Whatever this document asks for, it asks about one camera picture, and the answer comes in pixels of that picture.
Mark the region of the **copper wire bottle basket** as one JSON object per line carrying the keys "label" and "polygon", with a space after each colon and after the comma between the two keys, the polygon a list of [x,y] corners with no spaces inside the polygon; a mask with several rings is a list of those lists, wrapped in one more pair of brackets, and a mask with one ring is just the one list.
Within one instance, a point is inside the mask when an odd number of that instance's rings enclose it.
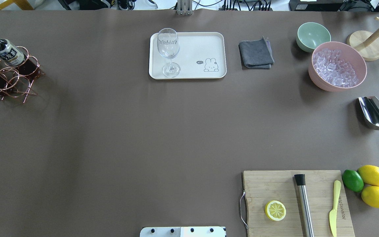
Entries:
{"label": "copper wire bottle basket", "polygon": [[29,96],[37,96],[38,93],[33,90],[33,84],[39,77],[45,75],[40,67],[38,59],[31,55],[29,50],[23,46],[17,47],[25,54],[26,62],[34,64],[33,72],[21,74],[19,67],[12,67],[0,59],[0,100],[13,98],[25,103]]}

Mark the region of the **tea bottle white cap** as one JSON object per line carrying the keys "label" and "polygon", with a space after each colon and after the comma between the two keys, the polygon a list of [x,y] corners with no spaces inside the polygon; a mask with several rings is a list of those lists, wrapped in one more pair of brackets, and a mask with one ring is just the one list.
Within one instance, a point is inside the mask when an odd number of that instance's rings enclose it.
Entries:
{"label": "tea bottle white cap", "polygon": [[9,40],[0,39],[0,59],[3,60],[6,65],[16,67],[20,66],[26,60],[26,56]]}

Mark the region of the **white rabbit tray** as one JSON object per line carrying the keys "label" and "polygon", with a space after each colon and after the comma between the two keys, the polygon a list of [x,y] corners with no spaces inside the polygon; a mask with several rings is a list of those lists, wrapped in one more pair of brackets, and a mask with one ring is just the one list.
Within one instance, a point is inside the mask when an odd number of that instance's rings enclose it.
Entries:
{"label": "white rabbit tray", "polygon": [[180,51],[176,58],[181,71],[177,77],[168,78],[163,73],[167,59],[157,48],[157,35],[150,38],[149,75],[156,80],[167,79],[218,79],[227,73],[224,37],[218,32],[178,32]]}

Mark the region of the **clear wine glass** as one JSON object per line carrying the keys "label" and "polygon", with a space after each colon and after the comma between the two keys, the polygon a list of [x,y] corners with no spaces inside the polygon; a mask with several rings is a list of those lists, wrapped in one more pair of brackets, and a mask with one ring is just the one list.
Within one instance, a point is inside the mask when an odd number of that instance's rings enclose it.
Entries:
{"label": "clear wine glass", "polygon": [[180,51],[180,44],[177,32],[172,28],[163,28],[158,32],[157,47],[160,55],[168,60],[163,67],[166,77],[173,78],[179,75],[180,66],[173,63],[173,59]]}

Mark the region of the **grey folded cloth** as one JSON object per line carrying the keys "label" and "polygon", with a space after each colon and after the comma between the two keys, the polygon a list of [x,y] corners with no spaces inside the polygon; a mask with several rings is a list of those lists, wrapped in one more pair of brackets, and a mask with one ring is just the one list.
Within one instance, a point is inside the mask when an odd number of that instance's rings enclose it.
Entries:
{"label": "grey folded cloth", "polygon": [[272,48],[267,38],[246,40],[239,43],[244,66],[248,69],[270,69],[275,63]]}

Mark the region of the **wooden cutting board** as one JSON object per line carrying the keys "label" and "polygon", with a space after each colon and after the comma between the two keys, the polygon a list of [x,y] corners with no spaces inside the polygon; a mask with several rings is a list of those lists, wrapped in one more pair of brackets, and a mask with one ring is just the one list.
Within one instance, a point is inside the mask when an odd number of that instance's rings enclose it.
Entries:
{"label": "wooden cutting board", "polygon": [[[294,179],[304,174],[312,226],[316,237],[331,237],[329,212],[333,208],[334,181],[341,181],[341,171],[244,171],[243,189],[249,237],[304,237],[301,202]],[[286,217],[275,222],[265,214],[269,201],[281,201]]]}

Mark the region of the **steel muddler black tip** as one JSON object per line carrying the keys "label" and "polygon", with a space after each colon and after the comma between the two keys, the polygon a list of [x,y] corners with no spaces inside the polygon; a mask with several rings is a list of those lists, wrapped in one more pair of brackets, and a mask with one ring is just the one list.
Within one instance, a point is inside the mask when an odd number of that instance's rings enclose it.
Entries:
{"label": "steel muddler black tip", "polygon": [[310,206],[307,196],[305,174],[295,174],[295,182],[298,188],[298,193],[301,201],[301,211],[304,220],[304,230],[306,231],[307,237],[314,237],[315,233],[313,230],[312,217],[310,212]]}

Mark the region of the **half lemon slice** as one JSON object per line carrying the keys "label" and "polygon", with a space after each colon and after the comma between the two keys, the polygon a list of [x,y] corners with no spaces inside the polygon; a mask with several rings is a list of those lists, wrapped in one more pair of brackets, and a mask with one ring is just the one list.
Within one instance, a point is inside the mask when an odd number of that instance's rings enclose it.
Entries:
{"label": "half lemon slice", "polygon": [[271,200],[265,205],[265,215],[273,221],[281,221],[286,217],[286,207],[278,200]]}

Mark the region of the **green bowl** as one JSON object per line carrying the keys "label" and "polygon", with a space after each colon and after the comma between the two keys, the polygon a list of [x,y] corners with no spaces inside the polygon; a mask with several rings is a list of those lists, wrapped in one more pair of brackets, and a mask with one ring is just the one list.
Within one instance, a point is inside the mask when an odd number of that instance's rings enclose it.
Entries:
{"label": "green bowl", "polygon": [[306,22],[297,30],[296,43],[305,52],[313,52],[319,45],[330,42],[327,28],[316,22]]}

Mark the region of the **pink bowl of ice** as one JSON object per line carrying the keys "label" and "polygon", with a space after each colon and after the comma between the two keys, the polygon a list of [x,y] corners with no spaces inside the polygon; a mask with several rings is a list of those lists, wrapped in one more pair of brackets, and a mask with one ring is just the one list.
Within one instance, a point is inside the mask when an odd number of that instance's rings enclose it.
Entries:
{"label": "pink bowl of ice", "polygon": [[341,92],[358,87],[367,76],[367,66],[354,48],[330,41],[313,51],[308,73],[317,87]]}

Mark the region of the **yellow plastic knife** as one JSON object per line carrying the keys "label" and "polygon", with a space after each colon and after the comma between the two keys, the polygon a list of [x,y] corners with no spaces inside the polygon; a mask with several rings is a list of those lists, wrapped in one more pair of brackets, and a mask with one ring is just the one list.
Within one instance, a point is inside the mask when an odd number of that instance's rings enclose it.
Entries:
{"label": "yellow plastic knife", "polygon": [[339,180],[335,180],[333,184],[333,206],[328,215],[329,227],[333,237],[337,237],[337,213],[340,192],[341,182]]}

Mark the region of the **green lime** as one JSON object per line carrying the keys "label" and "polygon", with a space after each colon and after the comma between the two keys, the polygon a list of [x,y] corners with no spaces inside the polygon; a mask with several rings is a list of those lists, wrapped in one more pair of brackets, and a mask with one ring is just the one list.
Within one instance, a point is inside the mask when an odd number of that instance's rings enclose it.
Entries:
{"label": "green lime", "polygon": [[353,192],[361,192],[364,189],[364,181],[357,171],[345,170],[342,174],[343,184]]}

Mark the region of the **metal ice scoop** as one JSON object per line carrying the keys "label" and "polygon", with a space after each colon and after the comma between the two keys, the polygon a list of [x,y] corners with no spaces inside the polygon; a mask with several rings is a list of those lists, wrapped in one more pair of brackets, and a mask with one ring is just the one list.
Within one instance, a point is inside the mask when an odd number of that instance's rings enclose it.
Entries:
{"label": "metal ice scoop", "polygon": [[358,101],[367,126],[379,130],[379,99],[376,96],[360,96]]}

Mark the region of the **upper yellow lemon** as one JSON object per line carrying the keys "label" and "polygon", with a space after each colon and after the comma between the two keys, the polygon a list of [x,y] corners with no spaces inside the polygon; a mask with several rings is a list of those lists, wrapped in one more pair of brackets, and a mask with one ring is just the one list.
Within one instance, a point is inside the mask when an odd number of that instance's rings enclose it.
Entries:
{"label": "upper yellow lemon", "polygon": [[379,186],[379,167],[374,165],[364,165],[357,169],[357,173],[362,177],[364,183]]}

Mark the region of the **yellow lemon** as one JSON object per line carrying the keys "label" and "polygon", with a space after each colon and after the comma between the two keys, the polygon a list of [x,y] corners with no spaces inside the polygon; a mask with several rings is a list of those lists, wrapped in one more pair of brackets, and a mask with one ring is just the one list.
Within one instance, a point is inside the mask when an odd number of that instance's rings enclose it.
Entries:
{"label": "yellow lemon", "polygon": [[367,186],[361,192],[361,198],[367,205],[379,208],[379,186]]}
{"label": "yellow lemon", "polygon": [[379,167],[374,165],[364,165],[357,169],[357,173],[362,177],[364,183],[379,186]]}

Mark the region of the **wooden cup stand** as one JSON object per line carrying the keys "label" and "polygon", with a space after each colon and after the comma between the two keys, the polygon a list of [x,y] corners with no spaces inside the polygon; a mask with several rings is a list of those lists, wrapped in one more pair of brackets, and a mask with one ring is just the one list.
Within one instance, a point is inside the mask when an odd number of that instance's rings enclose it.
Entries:
{"label": "wooden cup stand", "polygon": [[375,32],[353,32],[347,37],[346,43],[357,50],[365,61],[379,59],[379,28]]}

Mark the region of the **lower yellow lemon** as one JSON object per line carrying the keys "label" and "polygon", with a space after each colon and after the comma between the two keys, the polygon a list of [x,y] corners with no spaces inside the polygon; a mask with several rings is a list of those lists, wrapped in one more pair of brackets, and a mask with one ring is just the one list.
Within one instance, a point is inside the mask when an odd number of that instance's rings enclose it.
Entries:
{"label": "lower yellow lemon", "polygon": [[361,192],[361,198],[367,205],[379,208],[379,186],[367,186]]}

